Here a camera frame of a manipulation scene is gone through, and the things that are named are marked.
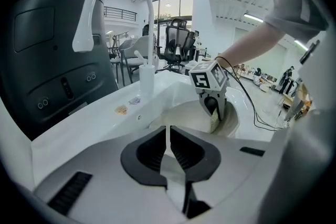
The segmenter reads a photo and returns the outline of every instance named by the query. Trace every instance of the gray sleeve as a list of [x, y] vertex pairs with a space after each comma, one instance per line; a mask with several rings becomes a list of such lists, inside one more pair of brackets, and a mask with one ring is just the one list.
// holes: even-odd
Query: gray sleeve
[[303, 43], [327, 26], [311, 0], [274, 0], [273, 10], [264, 21]]

